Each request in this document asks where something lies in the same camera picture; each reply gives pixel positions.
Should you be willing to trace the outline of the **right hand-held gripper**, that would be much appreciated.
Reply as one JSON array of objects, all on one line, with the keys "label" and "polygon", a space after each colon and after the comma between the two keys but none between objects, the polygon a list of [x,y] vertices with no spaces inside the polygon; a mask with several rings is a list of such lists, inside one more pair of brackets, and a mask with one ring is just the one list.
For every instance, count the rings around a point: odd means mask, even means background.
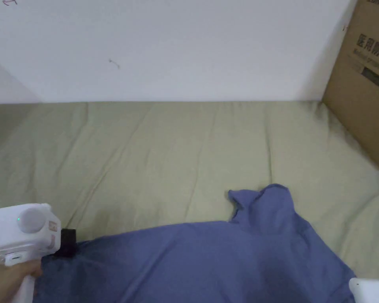
[{"label": "right hand-held gripper", "polygon": [[355,277],[349,287],[356,303],[379,303],[379,280]]}]

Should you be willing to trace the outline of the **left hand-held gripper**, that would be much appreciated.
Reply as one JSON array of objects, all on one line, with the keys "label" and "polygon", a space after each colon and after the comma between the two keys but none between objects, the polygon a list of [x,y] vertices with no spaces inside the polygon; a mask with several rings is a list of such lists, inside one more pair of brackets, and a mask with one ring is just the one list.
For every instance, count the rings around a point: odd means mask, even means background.
[{"label": "left hand-held gripper", "polygon": [[72,258],[76,231],[61,226],[49,204],[0,208],[0,263],[15,266],[45,256]]}]

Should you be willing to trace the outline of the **person's left hand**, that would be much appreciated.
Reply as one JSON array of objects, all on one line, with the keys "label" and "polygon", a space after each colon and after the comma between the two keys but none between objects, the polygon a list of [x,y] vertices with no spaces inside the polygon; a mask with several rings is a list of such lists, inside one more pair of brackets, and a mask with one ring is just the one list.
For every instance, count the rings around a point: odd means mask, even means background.
[{"label": "person's left hand", "polygon": [[26,276],[42,274],[41,260],[31,260],[7,267],[0,264],[0,303],[10,303]]}]

